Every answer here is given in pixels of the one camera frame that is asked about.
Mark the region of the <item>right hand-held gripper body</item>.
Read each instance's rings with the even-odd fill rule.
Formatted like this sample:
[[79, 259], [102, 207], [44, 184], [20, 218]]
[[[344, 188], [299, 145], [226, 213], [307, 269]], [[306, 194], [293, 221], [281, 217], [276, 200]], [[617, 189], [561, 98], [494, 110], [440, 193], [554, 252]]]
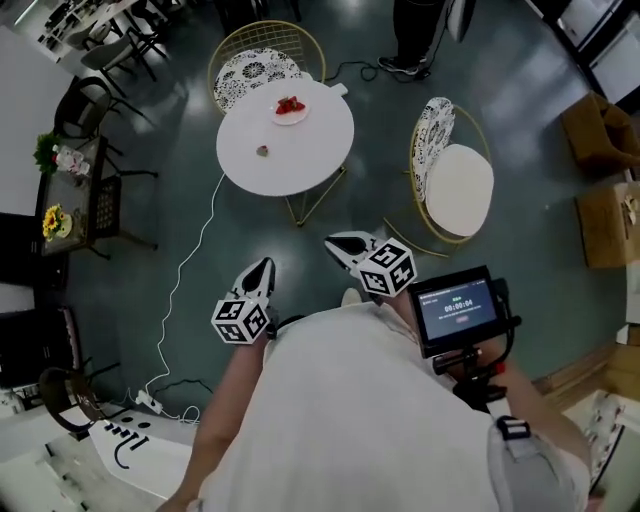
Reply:
[[413, 253], [409, 247], [390, 238], [369, 253], [355, 267], [365, 292], [396, 297], [417, 278]]

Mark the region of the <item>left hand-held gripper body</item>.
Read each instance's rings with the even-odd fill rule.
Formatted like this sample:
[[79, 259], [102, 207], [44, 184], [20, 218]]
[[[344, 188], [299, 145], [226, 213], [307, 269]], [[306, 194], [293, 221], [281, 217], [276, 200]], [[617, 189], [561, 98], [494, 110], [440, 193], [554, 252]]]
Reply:
[[232, 345], [252, 345], [269, 324], [269, 295], [259, 292], [229, 291], [219, 300], [211, 324], [222, 341]]

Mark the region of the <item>white plate of strawberries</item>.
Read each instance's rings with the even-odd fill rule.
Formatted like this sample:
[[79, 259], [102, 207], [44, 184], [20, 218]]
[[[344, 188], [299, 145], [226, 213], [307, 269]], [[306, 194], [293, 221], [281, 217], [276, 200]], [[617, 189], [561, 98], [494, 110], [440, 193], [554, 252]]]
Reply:
[[306, 109], [302, 112], [298, 112], [298, 113], [293, 113], [293, 114], [288, 114], [288, 115], [284, 115], [284, 116], [277, 116], [275, 113], [276, 107], [277, 107], [277, 102], [281, 99], [276, 100], [270, 107], [270, 116], [271, 116], [271, 120], [279, 126], [291, 126], [291, 125], [295, 125], [297, 123], [299, 123], [300, 121], [304, 120], [305, 117], [308, 115], [308, 113], [310, 112], [310, 107], [308, 106], [307, 102], [305, 100], [302, 100], [299, 96], [297, 95], [293, 95], [296, 96], [301, 102], [303, 102], [306, 105]]

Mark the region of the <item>person's right forearm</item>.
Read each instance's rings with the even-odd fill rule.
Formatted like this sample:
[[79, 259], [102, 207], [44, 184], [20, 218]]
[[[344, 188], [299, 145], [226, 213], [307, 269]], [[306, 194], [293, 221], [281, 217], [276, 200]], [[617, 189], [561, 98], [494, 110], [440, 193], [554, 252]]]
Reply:
[[[416, 336], [419, 335], [416, 316], [406, 291], [394, 298], [383, 297], [381, 300], [395, 310]], [[501, 356], [505, 343], [506, 335], [499, 335], [480, 343], [478, 365], [486, 366]], [[447, 373], [456, 382], [461, 381], [464, 376], [461, 364], [451, 366]], [[511, 413], [516, 418], [527, 421], [533, 431], [579, 458], [590, 472], [590, 447], [582, 431], [539, 393], [510, 356], [504, 362], [504, 371], [493, 377], [490, 382], [507, 388], [506, 398]]]

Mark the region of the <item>person's left forearm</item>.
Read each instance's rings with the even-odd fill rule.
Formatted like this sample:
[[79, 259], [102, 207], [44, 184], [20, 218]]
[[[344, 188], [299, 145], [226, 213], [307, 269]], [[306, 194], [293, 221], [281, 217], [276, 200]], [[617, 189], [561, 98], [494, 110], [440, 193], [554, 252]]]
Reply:
[[157, 512], [187, 512], [205, 479], [214, 472], [237, 436], [263, 368], [268, 339], [239, 345], [197, 429], [181, 484]]

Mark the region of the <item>black screen monitor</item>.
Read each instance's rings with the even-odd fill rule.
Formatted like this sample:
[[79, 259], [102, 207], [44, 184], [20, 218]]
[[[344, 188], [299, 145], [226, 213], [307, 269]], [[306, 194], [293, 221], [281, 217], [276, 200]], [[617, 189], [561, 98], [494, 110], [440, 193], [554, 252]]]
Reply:
[[511, 340], [522, 323], [511, 313], [506, 282], [485, 265], [414, 282], [408, 293], [426, 359], [500, 335]]

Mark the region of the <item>white round table gold legs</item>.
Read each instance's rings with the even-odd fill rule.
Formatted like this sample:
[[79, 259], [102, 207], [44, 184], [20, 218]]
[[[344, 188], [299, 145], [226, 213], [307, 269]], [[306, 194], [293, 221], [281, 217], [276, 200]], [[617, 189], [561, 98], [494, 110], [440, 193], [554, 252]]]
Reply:
[[[297, 95], [310, 112], [291, 126], [276, 125], [270, 107]], [[216, 154], [221, 170], [239, 188], [265, 197], [306, 193], [328, 179], [337, 182], [354, 140], [354, 119], [343, 97], [314, 80], [267, 83], [236, 102], [221, 122]], [[259, 146], [267, 157], [256, 154]]]

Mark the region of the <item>floral round cushion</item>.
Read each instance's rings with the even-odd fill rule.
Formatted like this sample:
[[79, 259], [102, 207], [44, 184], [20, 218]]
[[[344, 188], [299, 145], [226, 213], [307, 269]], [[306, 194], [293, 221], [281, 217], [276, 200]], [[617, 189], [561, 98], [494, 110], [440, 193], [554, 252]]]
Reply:
[[412, 143], [411, 173], [421, 201], [426, 198], [428, 173], [449, 144], [454, 124], [454, 105], [445, 97], [431, 98], [418, 119]]
[[292, 58], [271, 48], [242, 51], [222, 65], [213, 83], [213, 98], [226, 114], [248, 92], [267, 83], [301, 78], [302, 72]]

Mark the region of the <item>person's white shirt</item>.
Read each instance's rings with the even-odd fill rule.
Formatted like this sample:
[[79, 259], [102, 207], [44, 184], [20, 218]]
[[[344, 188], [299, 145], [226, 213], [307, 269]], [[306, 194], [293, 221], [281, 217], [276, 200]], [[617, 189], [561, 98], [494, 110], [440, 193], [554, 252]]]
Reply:
[[389, 306], [309, 316], [268, 348], [202, 512], [584, 512], [590, 472], [516, 418], [472, 409]]

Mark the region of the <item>white board black print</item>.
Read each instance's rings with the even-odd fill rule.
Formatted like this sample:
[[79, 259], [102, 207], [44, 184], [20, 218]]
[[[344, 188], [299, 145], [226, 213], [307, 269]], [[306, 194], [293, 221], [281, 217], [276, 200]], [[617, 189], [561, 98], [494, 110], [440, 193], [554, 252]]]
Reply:
[[159, 498], [179, 487], [191, 455], [196, 427], [127, 411], [89, 430], [106, 469], [119, 480]]

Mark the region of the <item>dark glass side table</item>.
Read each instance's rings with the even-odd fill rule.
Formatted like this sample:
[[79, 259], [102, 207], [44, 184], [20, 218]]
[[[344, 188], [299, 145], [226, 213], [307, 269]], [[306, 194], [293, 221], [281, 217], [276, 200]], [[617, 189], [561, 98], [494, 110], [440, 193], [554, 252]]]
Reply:
[[99, 251], [96, 243], [111, 238], [121, 238], [152, 251], [158, 248], [156, 243], [127, 231], [121, 220], [122, 180], [137, 176], [156, 179], [158, 174], [142, 169], [122, 170], [108, 152], [107, 138], [99, 136], [79, 149], [88, 164], [85, 176], [74, 177], [68, 172], [58, 171], [44, 178], [39, 197], [42, 210], [60, 206], [66, 227], [50, 240], [42, 242], [42, 255], [53, 256], [86, 249], [109, 260], [110, 256]]

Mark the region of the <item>sunflower pot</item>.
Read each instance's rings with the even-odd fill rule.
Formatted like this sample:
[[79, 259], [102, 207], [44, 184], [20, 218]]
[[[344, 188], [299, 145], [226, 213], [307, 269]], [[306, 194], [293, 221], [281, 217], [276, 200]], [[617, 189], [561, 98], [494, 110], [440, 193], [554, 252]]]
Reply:
[[72, 231], [73, 217], [64, 212], [60, 204], [50, 206], [42, 222], [43, 237], [47, 241], [54, 238], [66, 238]]

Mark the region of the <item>dark wooden round chair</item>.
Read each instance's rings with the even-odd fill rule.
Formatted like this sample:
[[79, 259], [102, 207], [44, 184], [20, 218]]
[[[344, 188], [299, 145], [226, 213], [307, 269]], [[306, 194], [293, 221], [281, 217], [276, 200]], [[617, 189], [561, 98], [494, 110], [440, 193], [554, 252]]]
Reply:
[[[79, 369], [50, 367], [44, 370], [39, 377], [38, 388], [49, 415], [60, 427], [73, 435], [84, 435], [98, 421], [111, 419], [98, 404], [91, 384], [97, 376], [119, 366], [120, 363], [117, 362], [91, 374], [86, 374], [83, 366]], [[74, 407], [79, 408], [87, 418], [84, 424], [72, 423], [63, 416], [64, 412]]]

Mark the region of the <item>black hard case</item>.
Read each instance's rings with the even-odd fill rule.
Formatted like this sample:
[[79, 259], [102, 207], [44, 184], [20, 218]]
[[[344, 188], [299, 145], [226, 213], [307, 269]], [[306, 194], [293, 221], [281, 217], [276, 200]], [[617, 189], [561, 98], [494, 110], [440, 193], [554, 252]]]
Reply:
[[0, 313], [0, 389], [37, 384], [50, 367], [80, 366], [81, 350], [70, 308]]
[[68, 257], [42, 255], [39, 226], [35, 216], [0, 213], [0, 282], [36, 290], [63, 290]]

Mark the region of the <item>bundle of clear water bottles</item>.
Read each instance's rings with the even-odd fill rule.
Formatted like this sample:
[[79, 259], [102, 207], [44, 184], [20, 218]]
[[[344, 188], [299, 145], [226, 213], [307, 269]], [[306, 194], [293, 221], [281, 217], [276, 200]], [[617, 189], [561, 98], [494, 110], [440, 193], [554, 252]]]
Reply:
[[53, 146], [53, 162], [59, 171], [82, 177], [89, 175], [91, 167], [80, 151], [66, 145]]

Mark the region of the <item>brown cardboard box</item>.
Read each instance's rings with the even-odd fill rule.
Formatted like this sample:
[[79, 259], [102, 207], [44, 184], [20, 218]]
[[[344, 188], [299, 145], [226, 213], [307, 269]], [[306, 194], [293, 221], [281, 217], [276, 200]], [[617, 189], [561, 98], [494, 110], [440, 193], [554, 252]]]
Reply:
[[561, 122], [578, 167], [604, 178], [640, 167], [640, 140], [631, 117], [590, 91], [561, 114]]
[[640, 183], [598, 187], [576, 199], [586, 264], [592, 269], [640, 261]]

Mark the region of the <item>green potted plant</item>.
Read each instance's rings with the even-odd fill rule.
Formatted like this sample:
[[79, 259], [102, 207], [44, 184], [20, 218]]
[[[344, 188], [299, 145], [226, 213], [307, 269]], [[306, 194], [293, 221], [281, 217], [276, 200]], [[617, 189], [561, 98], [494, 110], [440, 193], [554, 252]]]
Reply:
[[40, 134], [37, 137], [36, 148], [33, 157], [39, 171], [45, 175], [51, 175], [57, 171], [57, 150], [60, 137], [53, 131]]

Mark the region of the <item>grey padded chair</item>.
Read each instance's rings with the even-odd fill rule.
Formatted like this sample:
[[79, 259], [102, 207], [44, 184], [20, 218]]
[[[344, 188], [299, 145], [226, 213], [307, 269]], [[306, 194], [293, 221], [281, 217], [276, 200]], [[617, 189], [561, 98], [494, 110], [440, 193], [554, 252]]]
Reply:
[[144, 58], [144, 55], [150, 50], [157, 53], [163, 59], [168, 58], [156, 44], [155, 36], [145, 35], [133, 28], [129, 28], [117, 41], [98, 45], [86, 51], [81, 57], [80, 62], [86, 68], [100, 73], [123, 98], [126, 98], [126, 93], [111, 77], [110, 71], [113, 68], [119, 68], [126, 73], [134, 75], [134, 72], [124, 65], [126, 60], [133, 59], [140, 62], [151, 79], [156, 81], [156, 75]]

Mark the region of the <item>white square table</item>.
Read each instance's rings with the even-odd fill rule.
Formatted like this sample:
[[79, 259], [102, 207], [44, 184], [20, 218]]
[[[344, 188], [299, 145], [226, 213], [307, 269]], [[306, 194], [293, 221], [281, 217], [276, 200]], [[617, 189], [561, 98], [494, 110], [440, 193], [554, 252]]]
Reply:
[[118, 35], [123, 31], [116, 18], [130, 14], [133, 5], [141, 0], [65, 0], [47, 18], [36, 41], [53, 51], [62, 45], [74, 30], [90, 28], [90, 34], [102, 26], [109, 26]]

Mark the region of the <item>white padded frame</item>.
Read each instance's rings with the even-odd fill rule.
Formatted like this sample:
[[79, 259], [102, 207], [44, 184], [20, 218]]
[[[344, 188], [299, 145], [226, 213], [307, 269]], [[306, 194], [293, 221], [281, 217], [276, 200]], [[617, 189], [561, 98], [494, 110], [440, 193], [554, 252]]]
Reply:
[[476, 0], [451, 0], [446, 17], [446, 29], [456, 43], [461, 43], [469, 29]]

